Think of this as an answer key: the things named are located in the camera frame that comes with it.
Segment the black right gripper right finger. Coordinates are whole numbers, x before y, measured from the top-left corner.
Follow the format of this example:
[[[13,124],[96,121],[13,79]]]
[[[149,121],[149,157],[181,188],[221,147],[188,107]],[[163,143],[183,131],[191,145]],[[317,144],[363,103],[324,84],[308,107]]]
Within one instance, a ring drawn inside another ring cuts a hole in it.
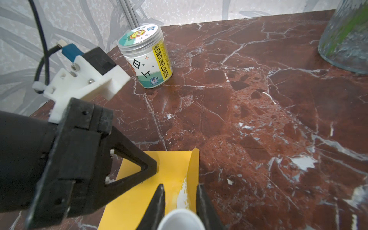
[[[206,230],[225,230],[203,184],[196,189],[196,213]]]

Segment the white glue stick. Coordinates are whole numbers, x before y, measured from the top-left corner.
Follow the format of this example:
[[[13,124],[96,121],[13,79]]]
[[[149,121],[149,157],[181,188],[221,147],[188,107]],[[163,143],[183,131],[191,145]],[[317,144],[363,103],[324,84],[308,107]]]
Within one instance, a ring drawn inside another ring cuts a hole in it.
[[[205,230],[205,226],[194,212],[176,209],[161,220],[157,230]]]

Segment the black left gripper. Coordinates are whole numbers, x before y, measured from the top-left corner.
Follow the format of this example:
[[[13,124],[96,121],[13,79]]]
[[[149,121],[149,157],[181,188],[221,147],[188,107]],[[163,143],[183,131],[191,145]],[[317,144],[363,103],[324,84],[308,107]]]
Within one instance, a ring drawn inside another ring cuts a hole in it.
[[[153,177],[157,161],[113,127],[113,111],[73,98],[58,124],[1,112],[1,212],[28,210],[27,227],[94,213]],[[123,158],[106,183],[107,151]]]

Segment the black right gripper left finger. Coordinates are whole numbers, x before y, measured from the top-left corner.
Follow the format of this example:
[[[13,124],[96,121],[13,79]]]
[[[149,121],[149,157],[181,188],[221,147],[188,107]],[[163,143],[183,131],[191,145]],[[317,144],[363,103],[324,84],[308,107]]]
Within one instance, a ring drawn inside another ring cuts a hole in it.
[[[136,230],[157,230],[165,216],[165,190],[159,184]]]

